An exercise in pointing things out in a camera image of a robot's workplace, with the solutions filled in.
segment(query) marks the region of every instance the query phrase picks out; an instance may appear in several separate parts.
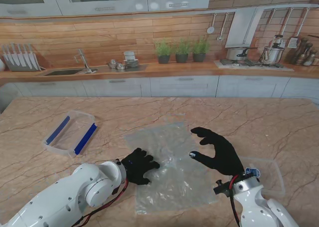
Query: clear plastic bag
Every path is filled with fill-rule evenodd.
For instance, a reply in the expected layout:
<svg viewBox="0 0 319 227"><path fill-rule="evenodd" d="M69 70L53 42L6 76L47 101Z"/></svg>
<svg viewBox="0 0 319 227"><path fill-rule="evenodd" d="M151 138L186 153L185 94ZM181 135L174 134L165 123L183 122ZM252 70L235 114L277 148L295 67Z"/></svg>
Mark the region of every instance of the clear plastic bag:
<svg viewBox="0 0 319 227"><path fill-rule="evenodd" d="M125 136L128 146L142 148L160 163L145 174L151 184L137 187L136 212L179 211L216 201L208 169L192 160L195 142L183 123L137 131Z"/></svg>

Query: black glove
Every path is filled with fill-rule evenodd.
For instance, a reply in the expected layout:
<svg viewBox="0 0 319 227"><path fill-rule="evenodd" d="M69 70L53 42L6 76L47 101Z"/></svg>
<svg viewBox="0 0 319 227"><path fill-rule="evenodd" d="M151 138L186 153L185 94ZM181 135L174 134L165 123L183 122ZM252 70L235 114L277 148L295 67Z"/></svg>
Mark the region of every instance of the black glove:
<svg viewBox="0 0 319 227"><path fill-rule="evenodd" d="M146 151L141 148L135 149L131 154L122 159L122 164L126 169L126 176L129 182L137 185L147 185L151 182L144 178L143 175L152 169L158 169L159 163L152 161L153 156L146 155Z"/></svg>
<svg viewBox="0 0 319 227"><path fill-rule="evenodd" d="M197 134L198 137L204 137L204 139L199 142L202 146L207 144L215 146L215 157L211 158L197 151L190 152L190 157L208 168L218 170L226 176L234 176L244 172L244 167L234 147L223 136L202 127L196 127L192 129L191 132Z"/></svg>

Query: stove burner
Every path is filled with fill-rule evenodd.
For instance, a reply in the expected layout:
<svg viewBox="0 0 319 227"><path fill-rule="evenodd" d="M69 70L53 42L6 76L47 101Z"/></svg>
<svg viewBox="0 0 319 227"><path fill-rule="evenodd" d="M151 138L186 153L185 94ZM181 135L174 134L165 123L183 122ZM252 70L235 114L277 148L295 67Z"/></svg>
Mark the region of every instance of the stove burner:
<svg viewBox="0 0 319 227"><path fill-rule="evenodd" d="M272 67L272 68L284 68L283 65L277 64L266 64L258 61L252 60L229 60L229 59L222 59L220 62L226 65L233 65L233 66L259 66L259 67Z"/></svg>

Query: gas stove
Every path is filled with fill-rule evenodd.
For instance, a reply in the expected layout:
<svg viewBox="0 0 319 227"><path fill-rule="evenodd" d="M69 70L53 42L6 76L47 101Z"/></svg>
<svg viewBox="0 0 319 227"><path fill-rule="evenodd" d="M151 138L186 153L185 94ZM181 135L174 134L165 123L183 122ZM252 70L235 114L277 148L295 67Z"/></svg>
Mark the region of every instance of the gas stove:
<svg viewBox="0 0 319 227"><path fill-rule="evenodd" d="M229 60L222 59L220 61L215 61L218 68L221 69L261 69L261 70L278 70L278 71L294 71L292 69L286 68L282 64L266 64L259 61L252 60Z"/></svg>

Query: plant pot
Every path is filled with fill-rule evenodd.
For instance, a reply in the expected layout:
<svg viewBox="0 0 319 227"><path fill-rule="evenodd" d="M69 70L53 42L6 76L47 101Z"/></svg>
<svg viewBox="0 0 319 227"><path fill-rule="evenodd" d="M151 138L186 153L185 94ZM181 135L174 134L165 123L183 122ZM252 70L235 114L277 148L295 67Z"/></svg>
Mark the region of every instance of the plant pot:
<svg viewBox="0 0 319 227"><path fill-rule="evenodd" d="M170 55L158 56L159 64L168 64Z"/></svg>
<svg viewBox="0 0 319 227"><path fill-rule="evenodd" d="M193 53L193 61L194 62L203 62L205 59L206 53L199 53L195 54Z"/></svg>
<svg viewBox="0 0 319 227"><path fill-rule="evenodd" d="M188 54L176 54L176 62L185 63L187 62Z"/></svg>

